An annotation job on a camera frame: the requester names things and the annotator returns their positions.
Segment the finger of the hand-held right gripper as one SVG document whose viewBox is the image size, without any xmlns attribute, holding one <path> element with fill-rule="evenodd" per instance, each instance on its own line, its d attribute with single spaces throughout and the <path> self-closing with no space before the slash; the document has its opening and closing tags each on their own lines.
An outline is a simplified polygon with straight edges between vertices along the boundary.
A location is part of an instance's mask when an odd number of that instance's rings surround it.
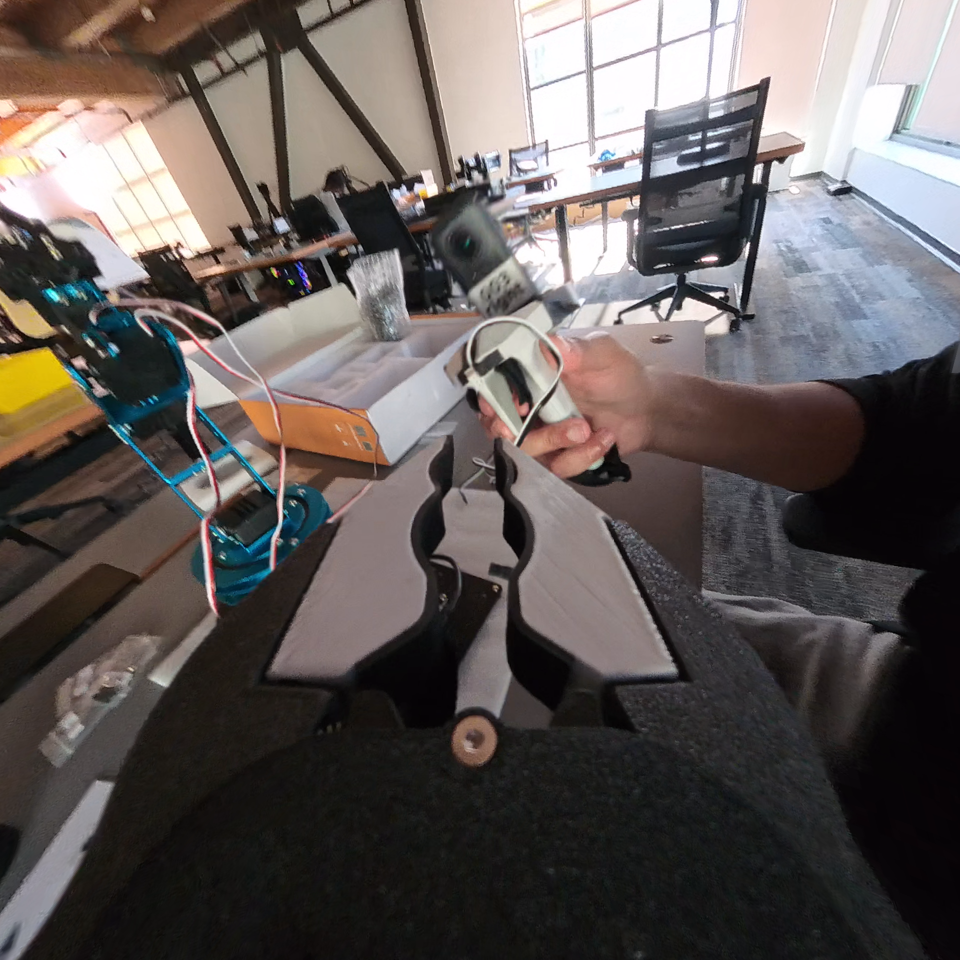
<svg viewBox="0 0 960 960">
<path fill-rule="evenodd" d="M 515 387 L 526 399 L 548 397 L 558 363 L 545 344 L 555 329 L 552 318 L 497 318 L 467 333 L 444 365 L 449 381 L 471 388 L 469 371 L 489 388 Z"/>
</svg>

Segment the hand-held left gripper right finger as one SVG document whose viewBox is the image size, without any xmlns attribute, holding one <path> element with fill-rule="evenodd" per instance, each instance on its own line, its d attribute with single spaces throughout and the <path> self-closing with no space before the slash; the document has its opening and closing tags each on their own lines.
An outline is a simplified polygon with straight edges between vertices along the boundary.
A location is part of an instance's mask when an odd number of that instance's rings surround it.
<svg viewBox="0 0 960 960">
<path fill-rule="evenodd" d="M 493 459 L 515 554 L 506 649 L 523 687 L 670 684 L 682 671 L 604 510 L 510 443 Z"/>
</svg>

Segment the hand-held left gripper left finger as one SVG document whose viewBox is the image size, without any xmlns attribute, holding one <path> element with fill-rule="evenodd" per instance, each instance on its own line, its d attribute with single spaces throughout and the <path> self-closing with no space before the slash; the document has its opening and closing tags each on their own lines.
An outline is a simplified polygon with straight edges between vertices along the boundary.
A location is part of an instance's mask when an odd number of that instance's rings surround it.
<svg viewBox="0 0 960 960">
<path fill-rule="evenodd" d="M 353 685 L 426 629 L 439 606 L 430 559 L 446 534 L 453 462 L 453 438 L 437 438 L 345 511 L 270 663 L 271 681 Z"/>
</svg>

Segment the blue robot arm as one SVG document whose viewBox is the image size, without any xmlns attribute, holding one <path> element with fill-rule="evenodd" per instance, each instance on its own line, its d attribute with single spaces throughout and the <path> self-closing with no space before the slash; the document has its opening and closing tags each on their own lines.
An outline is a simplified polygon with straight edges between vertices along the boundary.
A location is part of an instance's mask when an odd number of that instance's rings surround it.
<svg viewBox="0 0 960 960">
<path fill-rule="evenodd" d="M 174 329 L 219 359 L 172 313 L 219 322 L 185 304 L 110 300 L 102 270 L 82 242 L 57 237 L 38 220 L 2 206 L 2 325 L 14 344 L 48 349 L 130 447 L 199 522 L 194 575 L 211 612 L 257 588 L 332 510 L 324 496 L 289 482 L 279 403 L 241 354 L 228 374 L 263 388 L 278 430 L 277 474 L 267 479 L 251 454 L 201 408 L 195 377 Z"/>
</svg>

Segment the wooden edged desk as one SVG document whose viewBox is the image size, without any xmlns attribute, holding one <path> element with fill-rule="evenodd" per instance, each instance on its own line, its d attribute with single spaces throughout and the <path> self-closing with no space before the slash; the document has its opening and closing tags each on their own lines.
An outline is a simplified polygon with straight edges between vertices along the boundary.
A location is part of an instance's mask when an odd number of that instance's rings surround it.
<svg viewBox="0 0 960 960">
<path fill-rule="evenodd" d="M 749 246 L 742 283 L 739 288 L 739 312 L 742 320 L 752 320 L 755 314 L 749 310 L 754 273 L 757 266 L 767 205 L 767 194 L 775 163 L 784 164 L 801 154 L 807 143 L 786 131 L 762 135 L 759 140 L 756 165 L 761 169 L 760 180 L 752 190 L 752 207 L 747 221 Z M 558 258 L 564 283 L 573 282 L 570 255 L 570 228 L 568 207 L 573 205 L 596 206 L 606 209 L 609 202 L 638 196 L 641 192 L 642 168 L 628 166 L 609 170 L 607 165 L 590 164 L 576 169 L 570 176 L 562 177 L 559 186 L 544 193 L 535 194 L 527 203 L 529 212 L 551 212 L 554 216 L 558 242 Z"/>
</svg>

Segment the person's right hand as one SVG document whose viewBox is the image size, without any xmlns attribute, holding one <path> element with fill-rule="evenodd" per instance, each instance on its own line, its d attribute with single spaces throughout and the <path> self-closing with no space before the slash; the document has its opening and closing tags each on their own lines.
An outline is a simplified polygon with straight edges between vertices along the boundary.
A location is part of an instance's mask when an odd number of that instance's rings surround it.
<svg viewBox="0 0 960 960">
<path fill-rule="evenodd" d="M 519 448 L 561 479 L 583 474 L 613 447 L 627 455 L 654 451 L 654 381 L 639 359 L 605 334 L 550 340 L 554 347 L 541 353 L 551 365 L 562 357 L 560 382 L 580 414 L 532 421 Z"/>
</svg>

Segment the bubble wrap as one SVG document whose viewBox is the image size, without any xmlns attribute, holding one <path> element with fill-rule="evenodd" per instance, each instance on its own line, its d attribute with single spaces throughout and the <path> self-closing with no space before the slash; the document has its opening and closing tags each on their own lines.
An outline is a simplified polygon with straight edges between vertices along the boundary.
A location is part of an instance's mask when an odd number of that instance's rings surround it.
<svg viewBox="0 0 960 960">
<path fill-rule="evenodd" d="M 370 337 L 377 342 L 405 340 L 412 332 L 412 321 L 400 252 L 392 248 L 359 256 L 346 274 Z"/>
</svg>

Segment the orange white cardboard box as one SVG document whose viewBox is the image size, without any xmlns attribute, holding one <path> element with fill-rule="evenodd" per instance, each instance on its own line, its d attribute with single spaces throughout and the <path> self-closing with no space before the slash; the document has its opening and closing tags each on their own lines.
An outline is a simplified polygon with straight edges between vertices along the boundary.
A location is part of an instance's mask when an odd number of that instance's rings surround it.
<svg viewBox="0 0 960 960">
<path fill-rule="evenodd" d="M 446 366 L 480 322 L 468 312 L 415 316 L 403 340 L 380 342 L 339 285 L 231 338 L 270 384 L 285 447 L 391 466 L 462 400 Z"/>
</svg>

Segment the black mesh office chair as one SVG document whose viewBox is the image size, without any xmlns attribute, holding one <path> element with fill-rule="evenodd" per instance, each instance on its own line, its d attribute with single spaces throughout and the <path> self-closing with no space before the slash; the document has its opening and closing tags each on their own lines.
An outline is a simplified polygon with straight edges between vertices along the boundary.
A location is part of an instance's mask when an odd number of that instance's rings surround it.
<svg viewBox="0 0 960 960">
<path fill-rule="evenodd" d="M 692 300 L 724 311 L 738 331 L 742 310 L 725 287 L 691 272 L 735 264 L 751 241 L 760 186 L 754 183 L 771 79 L 713 98 L 645 114 L 639 205 L 625 212 L 629 262 L 643 277 L 675 282 L 617 315 L 668 299 L 662 322 Z"/>
</svg>

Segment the window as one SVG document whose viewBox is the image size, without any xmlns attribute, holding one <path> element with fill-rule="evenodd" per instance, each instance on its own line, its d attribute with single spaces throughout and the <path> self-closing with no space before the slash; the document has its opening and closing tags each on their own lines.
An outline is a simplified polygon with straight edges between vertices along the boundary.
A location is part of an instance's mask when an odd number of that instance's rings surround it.
<svg viewBox="0 0 960 960">
<path fill-rule="evenodd" d="M 645 115 L 732 87 L 744 2 L 515 3 L 535 142 L 583 158 L 640 144 Z"/>
</svg>

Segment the small parts zip bag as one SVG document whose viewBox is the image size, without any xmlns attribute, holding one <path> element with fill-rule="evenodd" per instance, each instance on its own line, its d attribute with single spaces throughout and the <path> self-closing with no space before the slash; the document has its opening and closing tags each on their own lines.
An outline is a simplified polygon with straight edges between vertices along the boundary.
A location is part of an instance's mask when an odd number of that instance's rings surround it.
<svg viewBox="0 0 960 960">
<path fill-rule="evenodd" d="M 129 695 L 164 646 L 155 634 L 135 633 L 67 677 L 54 693 L 54 726 L 39 744 L 44 759 L 63 767 L 94 728 Z"/>
</svg>

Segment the yellow bin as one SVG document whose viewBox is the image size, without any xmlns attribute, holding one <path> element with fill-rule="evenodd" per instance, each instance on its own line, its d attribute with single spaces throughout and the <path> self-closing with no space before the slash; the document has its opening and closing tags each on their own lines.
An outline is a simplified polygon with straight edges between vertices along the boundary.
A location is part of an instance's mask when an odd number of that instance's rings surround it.
<svg viewBox="0 0 960 960">
<path fill-rule="evenodd" d="M 50 349 L 2 355 L 2 444 L 89 407 L 85 394 Z"/>
</svg>

